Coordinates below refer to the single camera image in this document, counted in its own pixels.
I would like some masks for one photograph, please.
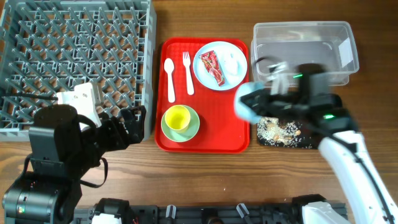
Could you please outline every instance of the white fork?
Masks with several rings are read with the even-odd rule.
[[[185,72],[187,73],[187,91],[189,95],[193,95],[193,83],[192,83],[192,77],[191,77],[191,70],[190,65],[191,65],[191,59],[189,57],[188,52],[182,52],[182,63],[185,66]]]

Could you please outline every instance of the white spoon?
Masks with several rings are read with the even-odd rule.
[[[172,78],[172,73],[174,70],[174,64],[171,59],[166,59],[164,62],[164,70],[167,72],[167,83],[168,83],[168,96],[169,96],[169,102],[174,103],[175,101],[175,94],[174,94],[174,86],[173,86],[173,78]]]

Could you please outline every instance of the white plate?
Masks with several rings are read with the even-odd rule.
[[[217,81],[213,78],[206,70],[205,64],[201,61],[200,55],[206,52],[214,50],[217,55],[218,63],[220,65],[221,72],[225,77],[224,85],[218,86]],[[229,74],[224,68],[224,56],[230,54],[236,59],[238,63],[238,72],[236,75]],[[205,87],[212,90],[230,90],[239,85],[248,71],[248,61],[244,56],[243,52],[235,45],[228,42],[217,41],[204,45],[193,58],[193,72],[195,76]]]

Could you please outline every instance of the clear plastic container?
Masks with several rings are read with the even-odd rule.
[[[354,35],[347,22],[267,22],[254,26],[251,61],[255,81],[270,86],[273,77],[261,57],[286,61],[289,85],[296,85],[295,68],[303,63],[323,64],[330,73],[330,85],[345,85],[349,75],[359,70]]]

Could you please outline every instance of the food wrapper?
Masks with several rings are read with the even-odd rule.
[[[223,85],[225,83],[225,77],[218,64],[216,52],[214,52],[214,50],[206,52],[200,55],[200,59],[205,64],[207,72],[216,79],[218,86]]]

